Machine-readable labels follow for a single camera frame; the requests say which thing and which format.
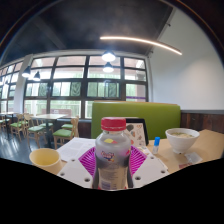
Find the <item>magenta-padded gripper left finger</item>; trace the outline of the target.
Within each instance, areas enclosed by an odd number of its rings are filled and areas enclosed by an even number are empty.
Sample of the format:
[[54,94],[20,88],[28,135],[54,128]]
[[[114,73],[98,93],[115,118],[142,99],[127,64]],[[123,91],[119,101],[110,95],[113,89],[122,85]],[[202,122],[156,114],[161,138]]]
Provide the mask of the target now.
[[91,188],[96,171],[95,148],[75,151],[58,175],[84,188]]

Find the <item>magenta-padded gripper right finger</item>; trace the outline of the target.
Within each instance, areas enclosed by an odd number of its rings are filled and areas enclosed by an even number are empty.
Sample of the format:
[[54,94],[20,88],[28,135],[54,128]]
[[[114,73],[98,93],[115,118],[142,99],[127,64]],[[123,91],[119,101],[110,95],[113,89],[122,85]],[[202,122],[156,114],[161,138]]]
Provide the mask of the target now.
[[169,174],[167,166],[146,147],[131,147],[128,188],[140,188]]

